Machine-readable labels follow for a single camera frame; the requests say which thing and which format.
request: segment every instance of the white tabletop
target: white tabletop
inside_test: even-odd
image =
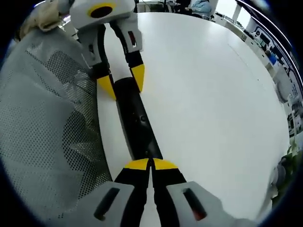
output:
[[[225,211],[255,219],[289,144],[271,76],[239,37],[216,23],[142,13],[139,28],[146,67],[141,97],[163,157],[220,198]],[[105,47],[115,80],[130,76],[111,29]],[[115,179],[131,157],[116,103],[100,88],[98,115]],[[141,226],[160,226],[152,189],[148,196]]]

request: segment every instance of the person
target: person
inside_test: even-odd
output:
[[[212,6],[209,3],[209,0],[197,0],[191,7],[185,8],[185,10],[191,13],[194,17],[210,17]]]
[[[179,8],[186,8],[190,5],[190,0],[176,0],[176,4]]]

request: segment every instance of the white robot arm casing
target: white robot arm casing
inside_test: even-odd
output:
[[[71,22],[80,30],[129,17],[134,8],[134,0],[75,0],[70,8]]]

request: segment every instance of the black cable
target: black cable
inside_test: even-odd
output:
[[[166,0],[164,0],[164,7],[163,7],[163,12],[165,13],[166,11]]]
[[[139,0],[134,0],[135,7],[134,7],[134,13],[138,13],[138,6],[137,4],[139,3]]]

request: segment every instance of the window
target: window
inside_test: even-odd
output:
[[[237,2],[235,0],[218,0],[216,11],[232,18],[236,7],[237,7]]]
[[[238,21],[240,22],[240,24],[246,28],[249,21],[250,21],[250,14],[242,7],[239,17],[238,17]]]

